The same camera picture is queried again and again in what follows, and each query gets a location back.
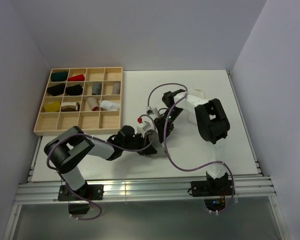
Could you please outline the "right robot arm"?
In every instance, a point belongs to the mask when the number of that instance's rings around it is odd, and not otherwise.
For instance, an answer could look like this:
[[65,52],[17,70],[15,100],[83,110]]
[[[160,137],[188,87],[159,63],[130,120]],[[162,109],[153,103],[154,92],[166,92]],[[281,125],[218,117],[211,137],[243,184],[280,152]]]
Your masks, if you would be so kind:
[[174,121],[182,113],[187,111],[195,118],[200,137],[207,142],[210,148],[209,163],[206,164],[206,180],[201,186],[192,185],[192,195],[203,197],[217,194],[230,195],[235,192],[234,178],[229,167],[224,163],[225,139],[230,130],[230,122],[219,99],[206,100],[179,89],[163,94],[163,103],[167,110],[162,116],[154,120],[158,139],[163,144],[168,159],[167,138],[174,129]]

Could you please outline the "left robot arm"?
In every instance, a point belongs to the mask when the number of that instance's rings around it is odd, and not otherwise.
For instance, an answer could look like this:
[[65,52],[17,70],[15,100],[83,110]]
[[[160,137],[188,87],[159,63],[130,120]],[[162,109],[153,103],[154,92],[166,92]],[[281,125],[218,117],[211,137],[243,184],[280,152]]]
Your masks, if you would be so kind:
[[135,129],[129,125],[123,126],[117,134],[113,134],[107,140],[88,135],[80,127],[73,126],[44,147],[48,168],[60,174],[70,187],[69,194],[76,200],[85,198],[89,192],[88,183],[78,167],[83,158],[92,155],[113,161],[121,157],[124,151],[141,156],[157,153],[149,138],[135,133]]

